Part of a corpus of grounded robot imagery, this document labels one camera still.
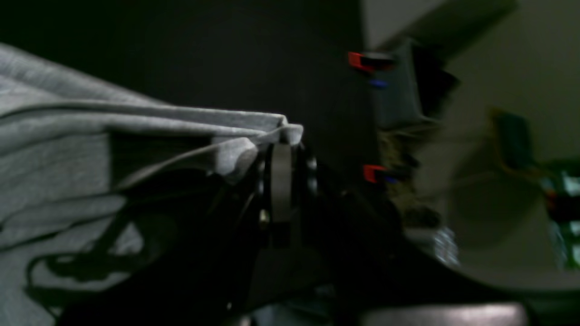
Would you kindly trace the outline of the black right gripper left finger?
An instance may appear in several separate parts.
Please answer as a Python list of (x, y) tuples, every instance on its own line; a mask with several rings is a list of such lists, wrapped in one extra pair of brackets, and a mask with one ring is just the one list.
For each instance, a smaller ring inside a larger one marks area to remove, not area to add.
[(188, 220), (171, 250), (122, 283), (67, 308), (61, 326), (223, 326), (244, 313), (267, 198), (271, 151), (249, 176), (223, 185), (207, 212)]

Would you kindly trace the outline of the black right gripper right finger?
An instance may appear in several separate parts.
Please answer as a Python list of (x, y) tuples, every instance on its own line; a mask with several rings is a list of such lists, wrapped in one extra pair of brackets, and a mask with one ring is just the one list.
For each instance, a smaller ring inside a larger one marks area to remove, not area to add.
[(392, 204), (342, 193), (303, 146), (281, 146), (281, 222), (294, 266), (282, 297), (338, 317), (530, 317), (512, 295), (435, 262), (405, 239)]

